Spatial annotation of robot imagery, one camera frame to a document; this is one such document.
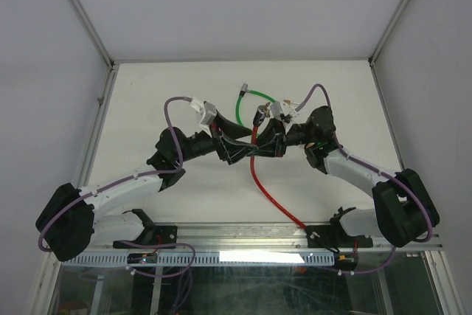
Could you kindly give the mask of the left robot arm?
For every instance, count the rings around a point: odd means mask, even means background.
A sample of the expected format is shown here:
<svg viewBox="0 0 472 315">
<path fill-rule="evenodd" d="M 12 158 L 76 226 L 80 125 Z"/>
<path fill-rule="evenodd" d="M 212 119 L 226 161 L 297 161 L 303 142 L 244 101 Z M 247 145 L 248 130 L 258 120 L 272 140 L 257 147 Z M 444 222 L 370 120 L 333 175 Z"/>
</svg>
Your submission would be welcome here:
<svg viewBox="0 0 472 315">
<path fill-rule="evenodd" d="M 159 136 L 155 153 L 129 174 L 94 186 L 59 186 L 35 222 L 39 249 L 53 253 L 59 261 L 69 261 L 90 245 L 151 245 L 154 223 L 143 211 L 118 215 L 113 211 L 175 185 L 185 174 L 183 163 L 188 160 L 216 152 L 225 162 L 238 161 L 231 149 L 243 147 L 242 139 L 250 135 L 250 129 L 220 114 L 192 136 L 168 126 Z"/>
</svg>

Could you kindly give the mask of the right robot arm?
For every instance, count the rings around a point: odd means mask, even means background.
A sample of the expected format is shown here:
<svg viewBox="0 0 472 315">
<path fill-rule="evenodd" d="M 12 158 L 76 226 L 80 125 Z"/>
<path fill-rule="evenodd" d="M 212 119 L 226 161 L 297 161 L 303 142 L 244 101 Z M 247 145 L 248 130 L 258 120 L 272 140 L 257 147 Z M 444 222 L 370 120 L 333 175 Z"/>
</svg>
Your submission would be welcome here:
<svg viewBox="0 0 472 315">
<path fill-rule="evenodd" d="M 290 145 L 303 145 L 312 168 L 351 184 L 373 200 L 371 209 L 338 209 L 330 218 L 331 243 L 347 246 L 363 235 L 382 237 L 401 248 L 431 239 L 440 217 L 414 170 L 384 169 L 349 153 L 336 137 L 333 112 L 327 105 L 314 109 L 304 124 L 294 124 L 294 116 L 271 103 L 258 106 L 253 127 L 258 128 L 265 119 L 269 122 L 254 138 L 255 143 L 274 142 L 277 154 Z"/>
</svg>

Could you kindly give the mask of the silver keys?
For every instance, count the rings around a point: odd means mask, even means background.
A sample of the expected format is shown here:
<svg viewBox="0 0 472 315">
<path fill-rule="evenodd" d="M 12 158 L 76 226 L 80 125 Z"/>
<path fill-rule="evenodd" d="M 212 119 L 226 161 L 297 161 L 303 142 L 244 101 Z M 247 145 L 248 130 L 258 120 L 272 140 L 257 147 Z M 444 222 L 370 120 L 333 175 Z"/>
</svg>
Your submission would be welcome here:
<svg viewBox="0 0 472 315">
<path fill-rule="evenodd" d="M 270 111 L 270 107 L 271 107 L 271 102 L 267 102 L 263 105 L 259 105 L 258 109 L 259 111 L 265 112 L 267 114 Z"/>
</svg>

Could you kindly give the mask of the green cable lock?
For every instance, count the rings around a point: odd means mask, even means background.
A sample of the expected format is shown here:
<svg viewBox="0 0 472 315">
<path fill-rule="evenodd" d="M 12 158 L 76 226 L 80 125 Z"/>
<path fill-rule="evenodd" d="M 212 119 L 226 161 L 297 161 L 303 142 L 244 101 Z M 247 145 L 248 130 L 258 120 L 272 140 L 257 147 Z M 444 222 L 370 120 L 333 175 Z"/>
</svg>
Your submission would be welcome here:
<svg viewBox="0 0 472 315">
<path fill-rule="evenodd" d="M 238 125 L 252 128 L 252 117 L 257 106 L 266 103 L 274 103 L 275 99 L 261 91 L 251 89 L 247 83 L 243 83 L 235 103 L 235 119 Z"/>
</svg>

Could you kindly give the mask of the red cable lock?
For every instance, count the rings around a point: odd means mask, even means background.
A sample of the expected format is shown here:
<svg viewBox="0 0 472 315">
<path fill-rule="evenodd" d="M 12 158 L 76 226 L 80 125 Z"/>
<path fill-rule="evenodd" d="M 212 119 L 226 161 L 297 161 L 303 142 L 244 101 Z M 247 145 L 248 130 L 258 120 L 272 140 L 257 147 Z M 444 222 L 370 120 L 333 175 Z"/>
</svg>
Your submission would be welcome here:
<svg viewBox="0 0 472 315">
<path fill-rule="evenodd" d="M 253 119 L 252 129 L 251 129 L 251 143 L 256 143 L 257 134 L 259 133 L 259 128 L 262 125 L 265 119 L 262 118 L 261 114 L 256 114 L 256 117 Z M 294 223 L 298 229 L 302 231 L 306 230 L 307 224 L 295 216 L 290 210 L 288 210 L 278 199 L 276 195 L 272 194 L 270 187 L 266 186 L 266 179 L 261 179 L 258 163 L 256 162 L 256 157 L 252 156 L 249 160 L 249 169 L 253 182 L 257 189 L 262 193 L 262 195 L 267 199 L 274 208 L 276 208 L 280 213 L 282 213 L 290 222 Z"/>
</svg>

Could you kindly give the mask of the brass long-shackle padlock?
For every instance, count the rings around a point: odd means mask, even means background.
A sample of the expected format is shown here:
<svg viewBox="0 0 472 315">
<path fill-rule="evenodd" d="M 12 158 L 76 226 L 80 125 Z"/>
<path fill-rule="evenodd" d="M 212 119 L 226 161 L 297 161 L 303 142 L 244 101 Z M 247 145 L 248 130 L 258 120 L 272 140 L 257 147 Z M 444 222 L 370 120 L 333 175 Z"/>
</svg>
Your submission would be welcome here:
<svg viewBox="0 0 472 315">
<path fill-rule="evenodd" d="M 283 102 L 286 104 L 286 105 L 290 105 L 290 106 L 298 106 L 299 104 L 294 102 L 293 100 L 288 100 L 288 99 L 284 99 Z"/>
</svg>

